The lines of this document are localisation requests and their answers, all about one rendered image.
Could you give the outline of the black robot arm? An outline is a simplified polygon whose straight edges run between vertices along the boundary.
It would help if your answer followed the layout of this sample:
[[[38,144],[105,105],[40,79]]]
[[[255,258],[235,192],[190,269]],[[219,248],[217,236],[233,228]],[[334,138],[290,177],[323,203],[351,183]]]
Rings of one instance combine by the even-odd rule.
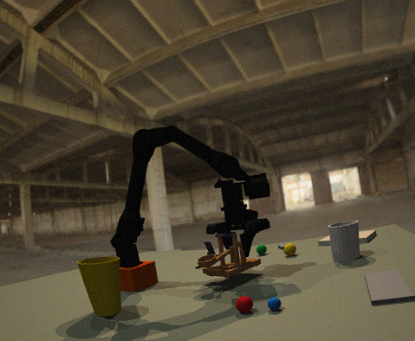
[[[140,218],[139,208],[142,200],[142,191],[146,179],[149,160],[155,148],[175,142],[187,151],[193,153],[208,163],[218,174],[233,180],[222,181],[220,178],[214,188],[221,188],[223,203],[236,203],[243,201],[244,196],[256,199],[270,196],[270,187],[265,173],[248,176],[240,167],[239,161],[224,152],[211,149],[191,135],[180,131],[175,125],[156,127],[151,130],[140,129],[133,136],[133,166],[126,195],[126,206],[120,216],[116,234],[111,243],[120,258],[120,267],[132,267],[142,264],[139,261],[137,237],[143,231],[145,218]]]

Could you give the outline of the green ball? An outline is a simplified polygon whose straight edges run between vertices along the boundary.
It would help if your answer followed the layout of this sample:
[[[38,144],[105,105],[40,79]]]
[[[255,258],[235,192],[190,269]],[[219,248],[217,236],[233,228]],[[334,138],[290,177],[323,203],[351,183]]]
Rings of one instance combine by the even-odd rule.
[[[267,251],[267,248],[263,244],[261,244],[256,248],[256,251],[258,254],[262,255],[262,254],[265,254],[265,252]]]

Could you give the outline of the blue ball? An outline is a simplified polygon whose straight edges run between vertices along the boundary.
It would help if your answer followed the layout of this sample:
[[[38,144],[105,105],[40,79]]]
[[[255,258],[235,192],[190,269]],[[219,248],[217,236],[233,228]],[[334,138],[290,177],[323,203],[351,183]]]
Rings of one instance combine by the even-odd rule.
[[[278,298],[275,298],[275,297],[271,298],[268,301],[268,306],[269,306],[269,309],[271,309],[271,310],[279,309],[280,306],[281,306],[281,301]]]

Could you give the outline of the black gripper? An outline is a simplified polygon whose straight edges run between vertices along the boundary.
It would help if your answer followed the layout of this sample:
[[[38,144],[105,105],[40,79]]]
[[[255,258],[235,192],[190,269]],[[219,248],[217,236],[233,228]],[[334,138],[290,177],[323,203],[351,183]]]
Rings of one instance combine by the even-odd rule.
[[[245,210],[247,203],[243,204],[243,201],[236,203],[224,203],[225,222],[214,223],[207,225],[206,234],[230,234],[236,232],[230,232],[231,230],[244,230],[244,233],[240,234],[241,243],[245,257],[249,256],[251,244],[259,231],[270,228],[270,223],[267,218],[255,219],[246,221]],[[234,226],[231,226],[234,225]],[[226,249],[233,245],[232,237],[222,238],[223,245]]]

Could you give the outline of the yellow ball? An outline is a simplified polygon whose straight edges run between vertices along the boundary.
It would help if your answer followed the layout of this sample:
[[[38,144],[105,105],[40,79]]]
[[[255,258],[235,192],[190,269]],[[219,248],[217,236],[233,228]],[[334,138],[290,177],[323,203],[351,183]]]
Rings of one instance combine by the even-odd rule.
[[[295,254],[295,251],[296,251],[296,246],[292,243],[289,243],[284,247],[284,253],[287,256],[292,256],[293,254]]]

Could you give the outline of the grey open cylinder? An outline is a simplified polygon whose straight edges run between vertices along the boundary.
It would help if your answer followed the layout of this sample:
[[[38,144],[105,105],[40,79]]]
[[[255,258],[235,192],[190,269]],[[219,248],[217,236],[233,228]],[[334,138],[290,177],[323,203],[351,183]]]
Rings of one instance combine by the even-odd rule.
[[[360,257],[358,221],[337,222],[328,226],[333,261]]]

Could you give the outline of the olive yellow cup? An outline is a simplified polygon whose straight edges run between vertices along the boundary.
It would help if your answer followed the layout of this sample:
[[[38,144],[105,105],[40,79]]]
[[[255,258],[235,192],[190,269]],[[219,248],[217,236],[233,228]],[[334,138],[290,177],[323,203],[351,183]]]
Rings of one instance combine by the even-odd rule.
[[[77,264],[95,315],[112,316],[120,312],[120,258],[97,257]]]

